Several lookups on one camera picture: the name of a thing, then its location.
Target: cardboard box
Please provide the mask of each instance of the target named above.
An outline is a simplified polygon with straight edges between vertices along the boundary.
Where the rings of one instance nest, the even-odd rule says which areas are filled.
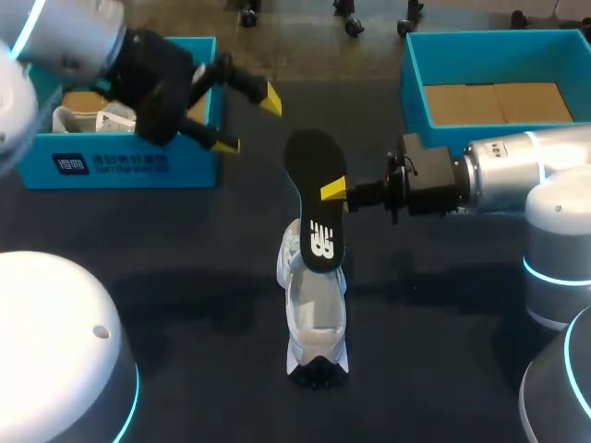
[[[425,91],[435,125],[505,123],[493,85],[426,86]]]
[[[406,130],[426,147],[459,157],[474,140],[591,123],[591,46],[578,30],[414,32],[405,44]]]
[[[104,97],[91,90],[72,90],[68,92],[62,101],[62,106],[76,113],[98,113],[110,102]],[[200,123],[205,122],[207,109],[207,95],[195,103],[188,111],[188,116]]]
[[[495,92],[507,123],[572,123],[556,83],[505,83]]]
[[[217,46],[212,37],[173,38],[196,60],[210,63]],[[49,72],[30,71],[41,107],[68,105],[97,112],[106,103],[94,94],[54,96],[64,85]],[[189,111],[204,125],[221,127],[223,88],[215,86]],[[215,186],[219,156],[198,142],[178,135],[166,148],[130,133],[53,134],[51,114],[18,166],[28,189],[202,188]]]
[[[438,126],[572,123],[555,83],[426,86]]]

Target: black table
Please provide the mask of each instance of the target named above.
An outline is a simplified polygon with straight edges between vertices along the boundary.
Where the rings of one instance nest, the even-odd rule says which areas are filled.
[[[298,206],[285,138],[327,130],[352,176],[377,179],[403,119],[391,82],[277,89],[281,122],[228,97],[244,153],[225,160],[217,189],[27,192],[11,176],[0,244],[103,281],[139,362],[150,443],[525,441],[515,389],[537,344],[521,317],[518,219],[348,216],[350,382],[288,382],[275,260]]]

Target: blue box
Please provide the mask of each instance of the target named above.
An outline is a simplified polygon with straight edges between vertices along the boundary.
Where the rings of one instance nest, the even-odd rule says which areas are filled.
[[[210,63],[216,55],[214,37],[171,40],[189,50],[196,61]],[[60,87],[41,70],[33,68],[30,76],[39,103]],[[219,127],[223,88],[211,89],[207,100],[204,123]],[[44,130],[51,132],[51,123]],[[86,169],[82,174],[60,172],[57,163],[63,160],[82,160]],[[44,133],[37,136],[18,171],[28,189],[203,188],[215,186],[217,163],[217,154],[181,135],[164,149],[134,134]]]
[[[402,63],[408,132],[461,156],[470,141],[591,122],[591,48],[579,30],[411,33]],[[425,86],[556,83],[574,123],[436,126]]]

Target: shoe insole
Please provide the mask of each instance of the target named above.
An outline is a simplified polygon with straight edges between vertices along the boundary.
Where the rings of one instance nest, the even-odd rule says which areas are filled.
[[[331,272],[344,259],[344,201],[322,201],[320,190],[346,176],[343,152],[318,129],[298,131],[287,140],[284,167],[300,197],[304,263],[312,272]]]

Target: shoe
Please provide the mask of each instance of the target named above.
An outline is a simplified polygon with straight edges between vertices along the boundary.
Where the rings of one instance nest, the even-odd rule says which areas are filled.
[[[338,384],[349,372],[344,340],[346,281],[341,268],[316,274],[306,267],[299,230],[296,219],[285,230],[277,258],[277,281],[285,289],[290,332],[287,374],[312,387]]]
[[[54,134],[133,132],[136,114],[119,103],[111,103],[99,113],[76,113],[65,106],[54,111]]]

